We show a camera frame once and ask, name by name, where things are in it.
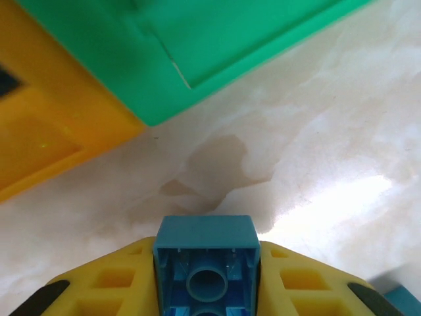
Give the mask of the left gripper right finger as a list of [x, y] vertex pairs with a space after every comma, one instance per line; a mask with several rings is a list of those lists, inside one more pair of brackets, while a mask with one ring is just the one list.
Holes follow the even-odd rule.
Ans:
[[258, 314], [402, 315], [365, 280], [272, 242], [260, 243]]

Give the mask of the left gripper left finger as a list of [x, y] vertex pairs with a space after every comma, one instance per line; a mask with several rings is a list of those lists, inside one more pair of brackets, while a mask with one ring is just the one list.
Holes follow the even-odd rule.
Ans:
[[13, 315], [159, 315], [153, 237], [50, 280]]

